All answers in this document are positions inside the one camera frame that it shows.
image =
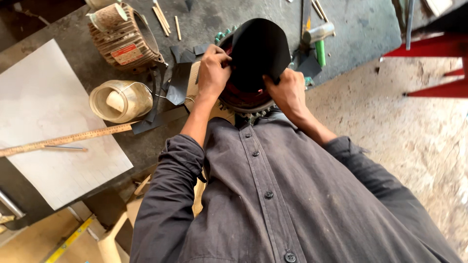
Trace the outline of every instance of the concrete floor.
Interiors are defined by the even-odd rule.
[[[468,262],[468,100],[402,96],[457,68],[454,58],[375,60],[308,91],[306,103],[410,188]]]

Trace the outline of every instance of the hand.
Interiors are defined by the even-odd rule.
[[[287,68],[279,79],[275,85],[269,76],[263,76],[268,93],[286,117],[294,123],[295,119],[310,114],[306,107],[304,75]]]
[[[199,77],[198,90],[203,98],[217,100],[226,82],[231,76],[231,66],[228,62],[232,58],[224,52],[220,47],[211,44],[206,49],[202,57]]]

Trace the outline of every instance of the wooden ruler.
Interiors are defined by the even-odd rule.
[[[74,141],[81,141],[81,140],[91,139],[91,138],[95,138],[99,136],[129,131],[132,129],[130,125],[133,123],[135,122],[120,124],[120,125],[102,128],[102,129],[98,129],[94,131],[82,132],[82,133],[72,134],[72,135],[63,136],[63,137],[59,137],[55,139],[49,139],[49,140],[44,140],[44,141],[39,141],[39,142],[34,142],[34,143],[28,143],[28,144],[21,145],[21,146],[15,146],[11,148],[2,149],[0,150],[0,157],[10,156],[10,155],[17,154],[17,153],[25,153],[25,152],[40,150],[40,149],[44,149],[46,146],[57,146],[57,145],[71,143]]]

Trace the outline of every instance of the man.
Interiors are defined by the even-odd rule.
[[[286,69],[278,85],[264,76],[287,119],[208,122],[230,60],[214,45],[202,58],[193,111],[138,212],[132,263],[461,262],[409,189],[314,118],[301,73]]]

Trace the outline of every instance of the hammer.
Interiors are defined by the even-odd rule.
[[[320,67],[325,66],[325,47],[323,39],[332,35],[335,31],[335,26],[332,22],[327,22],[321,26],[313,28],[304,32],[302,35],[302,42],[306,45],[315,43],[315,51],[317,52],[317,61]]]

